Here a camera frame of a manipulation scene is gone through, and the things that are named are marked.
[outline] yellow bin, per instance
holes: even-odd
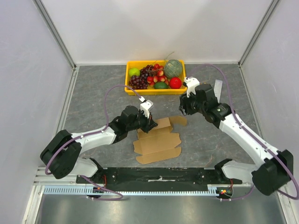
[[[182,74],[179,75],[179,78],[184,81],[184,78],[186,77],[186,72],[185,72],[185,64],[183,60],[179,60],[182,65],[183,65],[183,72]],[[128,85],[130,76],[129,76],[129,69],[131,68],[138,68],[139,70],[146,67],[148,64],[153,64],[153,63],[158,63],[159,65],[165,66],[166,61],[165,60],[160,60],[160,61],[130,61],[127,63],[127,69],[126,69],[126,80],[125,80],[125,85]],[[140,95],[180,95],[183,94],[184,92],[187,91],[187,87],[184,87],[183,85],[181,86],[180,89],[169,89],[166,90],[155,90],[153,87],[148,86],[147,90],[136,90]],[[135,93],[130,90],[129,88],[125,87],[125,92],[128,95],[135,95]]]

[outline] white backdrop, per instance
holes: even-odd
[[[76,63],[237,62],[271,0],[43,0]]]
[[[243,70],[265,139],[293,154],[299,181],[298,9],[297,0],[280,2]]]
[[[19,224],[71,68],[32,0],[0,3],[0,223]]]

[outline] robotic arm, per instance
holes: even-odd
[[[74,140],[57,154],[49,170],[56,179],[71,174],[92,177],[100,166],[92,158],[79,158],[82,153],[95,147],[117,143],[126,138],[129,131],[140,128],[147,133],[157,126],[150,113],[153,103],[143,97],[140,100],[142,101],[140,110],[134,106],[127,106],[120,116],[109,123],[108,127],[104,126],[85,133],[69,133],[66,130],[58,132],[41,153],[41,160],[44,164],[48,164],[63,144]]]
[[[271,150],[277,155],[293,173],[293,155],[288,150],[280,152],[277,148],[265,142],[245,125],[237,114],[232,113],[229,105],[218,103],[210,84],[200,84],[193,77],[185,78],[184,81],[184,85],[188,89],[186,93],[180,96],[180,111],[184,115],[201,113],[206,121],[234,139],[255,163],[254,165],[238,163],[231,159],[218,163],[227,178],[252,182],[265,195],[272,194],[290,181],[286,171],[268,152],[268,150]],[[261,147],[257,141],[266,145],[267,150]]]

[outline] melon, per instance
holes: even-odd
[[[172,59],[164,66],[164,73],[168,78],[179,77],[183,72],[183,65],[180,61]]]

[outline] cardboard box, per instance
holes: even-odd
[[[173,124],[186,126],[187,119],[182,116],[173,116],[155,120],[158,123],[149,133],[137,130],[138,140],[134,141],[134,152],[141,154],[136,160],[141,164],[167,160],[178,157],[182,148],[179,133],[171,133]]]

